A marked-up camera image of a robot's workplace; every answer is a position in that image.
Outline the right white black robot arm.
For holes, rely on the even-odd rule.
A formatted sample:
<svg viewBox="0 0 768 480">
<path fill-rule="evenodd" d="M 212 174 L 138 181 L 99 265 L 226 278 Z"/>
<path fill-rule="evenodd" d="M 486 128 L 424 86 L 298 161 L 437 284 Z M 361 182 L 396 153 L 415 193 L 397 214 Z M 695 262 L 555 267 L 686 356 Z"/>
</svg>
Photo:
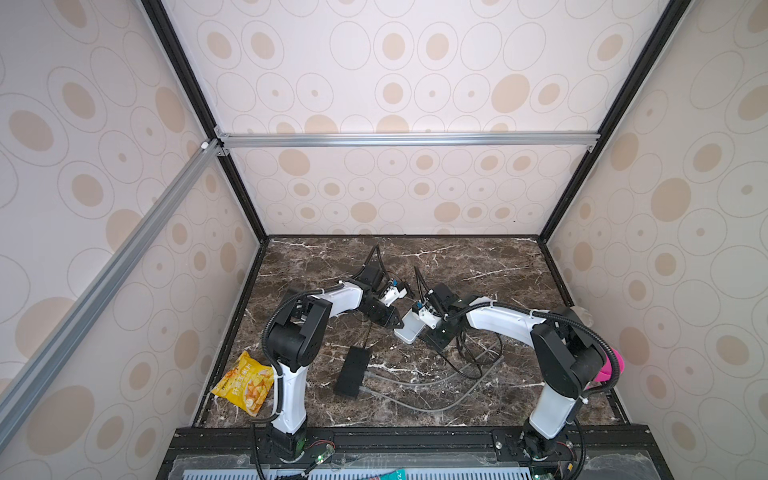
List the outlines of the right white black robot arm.
<svg viewBox="0 0 768 480">
<path fill-rule="evenodd" d="M 402 338 L 417 338 L 440 356 L 453 344 L 477 368 L 477 380 L 504 358 L 507 344 L 529 350 L 526 359 L 538 365 L 543 386 L 522 427 L 520 444 L 528 458 L 539 461 L 552 455 L 581 407 L 617 383 L 623 369 L 620 355 L 577 307 L 526 310 L 487 296 L 461 297 L 443 283 L 428 285 L 418 268 L 414 274 L 419 298 L 403 319 L 412 332 Z"/>
</svg>

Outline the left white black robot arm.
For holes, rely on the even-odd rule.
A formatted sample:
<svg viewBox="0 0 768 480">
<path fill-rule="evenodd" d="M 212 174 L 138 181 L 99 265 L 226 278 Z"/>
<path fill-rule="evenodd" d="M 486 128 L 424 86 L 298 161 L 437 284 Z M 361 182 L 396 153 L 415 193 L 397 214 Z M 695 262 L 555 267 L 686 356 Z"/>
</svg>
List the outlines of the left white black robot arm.
<svg viewBox="0 0 768 480">
<path fill-rule="evenodd" d="M 261 337 L 262 350 L 275 378 L 273 412 L 263 423 L 278 456 L 295 460 L 303 454 L 308 367 L 318 356 L 329 319 L 359 311 L 384 328 L 402 327 L 404 322 L 394 303 L 407 292 L 405 283 L 389 276 L 380 248 L 374 246 L 351 277 L 327 289 L 291 290 L 284 296 Z"/>
</svg>

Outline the white network switch box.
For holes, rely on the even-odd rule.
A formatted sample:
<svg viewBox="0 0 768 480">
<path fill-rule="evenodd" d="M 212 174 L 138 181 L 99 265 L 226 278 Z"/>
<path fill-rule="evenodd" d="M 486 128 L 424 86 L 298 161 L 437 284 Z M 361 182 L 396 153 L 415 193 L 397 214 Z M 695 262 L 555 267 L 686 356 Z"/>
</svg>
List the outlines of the white network switch box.
<svg viewBox="0 0 768 480">
<path fill-rule="evenodd" d="M 421 333 L 426 324 L 422 321 L 421 317 L 413 311 L 408 311 L 402 318 L 402 326 L 394 330 L 394 334 L 402 342 L 406 344 L 413 344 Z"/>
</svg>

